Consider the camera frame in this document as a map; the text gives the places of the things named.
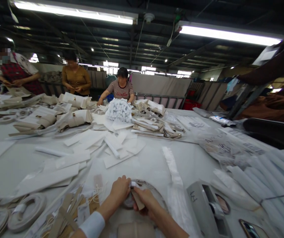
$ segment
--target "striped shirt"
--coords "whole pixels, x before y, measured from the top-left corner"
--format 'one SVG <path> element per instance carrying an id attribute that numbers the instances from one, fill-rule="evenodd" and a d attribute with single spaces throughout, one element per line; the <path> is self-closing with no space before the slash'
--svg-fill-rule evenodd
<path id="1" fill-rule="evenodd" d="M 109 93 L 113 93 L 114 97 L 117 99 L 130 99 L 130 95 L 134 94 L 133 85 L 130 82 L 126 83 L 124 88 L 120 87 L 119 82 L 117 80 L 110 83 L 109 87 L 107 88 Z"/>

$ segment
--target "woman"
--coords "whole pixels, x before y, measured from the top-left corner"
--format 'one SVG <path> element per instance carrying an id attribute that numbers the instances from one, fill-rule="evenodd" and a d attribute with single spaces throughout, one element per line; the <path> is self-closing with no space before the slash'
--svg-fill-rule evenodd
<path id="1" fill-rule="evenodd" d="M 79 66 L 77 56 L 73 51 L 63 53 L 63 58 L 67 65 L 62 69 L 62 84 L 70 91 L 71 94 L 78 96 L 89 96 L 91 81 L 86 69 Z"/>
<path id="2" fill-rule="evenodd" d="M 127 99 L 128 102 L 132 103 L 135 95 L 133 85 L 128 82 L 128 75 L 128 70 L 126 68 L 119 68 L 118 80 L 110 83 L 109 87 L 101 95 L 97 105 L 102 105 L 103 100 L 111 93 L 113 93 L 114 97 L 117 99 Z"/>
<path id="3" fill-rule="evenodd" d="M 39 95 L 44 93 L 39 78 L 38 70 L 24 56 L 0 46 L 0 81 L 6 87 L 23 86 L 32 94 Z"/>

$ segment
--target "red container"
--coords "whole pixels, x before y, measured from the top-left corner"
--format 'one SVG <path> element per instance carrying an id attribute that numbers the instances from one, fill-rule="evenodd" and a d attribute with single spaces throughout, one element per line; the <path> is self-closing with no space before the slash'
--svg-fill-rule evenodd
<path id="1" fill-rule="evenodd" d="M 200 103 L 197 103 L 196 101 L 186 99 L 183 105 L 183 110 L 192 110 L 194 107 L 201 107 Z"/>

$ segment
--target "hand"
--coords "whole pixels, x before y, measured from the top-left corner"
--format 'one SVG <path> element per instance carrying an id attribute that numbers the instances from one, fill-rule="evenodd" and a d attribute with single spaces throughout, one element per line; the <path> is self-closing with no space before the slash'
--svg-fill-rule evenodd
<path id="1" fill-rule="evenodd" d="M 11 88 L 11 87 L 12 87 L 12 84 L 11 84 L 9 81 L 7 81 L 7 80 L 2 81 L 2 83 L 3 83 L 6 87 L 8 87 L 8 88 Z"/>
<path id="2" fill-rule="evenodd" d="M 75 91 L 80 93 L 82 91 L 82 86 L 79 86 L 79 87 L 75 88 Z"/>
<path id="3" fill-rule="evenodd" d="M 119 177 L 118 180 L 113 183 L 109 197 L 116 202 L 117 206 L 120 206 L 129 195 L 130 182 L 131 179 L 123 175 L 122 178 Z"/>
<path id="4" fill-rule="evenodd" d="M 100 105 L 103 105 L 103 101 L 102 101 L 102 100 L 99 100 L 99 101 L 97 102 L 97 106 L 100 106 Z"/>
<path id="5" fill-rule="evenodd" d="M 150 190 L 141 190 L 138 187 L 134 187 L 134 191 L 139 195 L 141 202 L 145 205 L 145 208 L 139 211 L 137 204 L 134 202 L 134 210 L 137 212 L 139 211 L 142 216 L 149 216 L 149 218 L 154 221 L 154 211 L 162 208 L 161 205 L 158 203 Z"/>
<path id="6" fill-rule="evenodd" d="M 66 88 L 67 88 L 69 91 L 75 89 L 75 88 L 74 88 L 73 86 L 71 86 L 70 84 L 66 84 L 65 86 L 66 86 Z"/>
<path id="7" fill-rule="evenodd" d="M 21 87 L 21 86 L 23 86 L 24 83 L 25 83 L 24 79 L 18 79 L 18 80 L 14 80 L 14 81 L 13 81 L 13 84 L 14 84 L 16 87 Z"/>

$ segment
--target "ceiling light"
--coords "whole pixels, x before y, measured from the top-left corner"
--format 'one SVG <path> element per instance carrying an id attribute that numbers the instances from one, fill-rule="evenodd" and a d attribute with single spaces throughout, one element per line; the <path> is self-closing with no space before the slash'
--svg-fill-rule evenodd
<path id="1" fill-rule="evenodd" d="M 230 27 L 221 27 L 209 24 L 200 24 L 193 22 L 179 22 L 180 33 L 196 36 L 211 37 L 216 39 L 239 41 L 249 44 L 272 46 L 280 43 L 283 35 L 267 34 L 249 30 L 241 30 Z"/>
<path id="2" fill-rule="evenodd" d="M 71 7 L 53 6 L 48 4 L 38 4 L 28 1 L 16 1 L 16 0 L 14 1 L 14 4 L 17 8 L 24 10 L 46 12 L 58 15 L 89 18 L 96 20 L 104 20 L 104 21 L 111 21 L 111 22 L 130 24 L 130 25 L 133 24 L 133 21 L 137 21 L 138 18 L 138 15 L 133 13 L 125 12 L 124 16 L 123 12 L 120 11 L 111 11 L 106 9 L 95 9 L 95 11 L 93 11 L 92 8 L 85 6 L 77 6 L 77 5 L 74 5 L 75 8 L 71 8 Z"/>

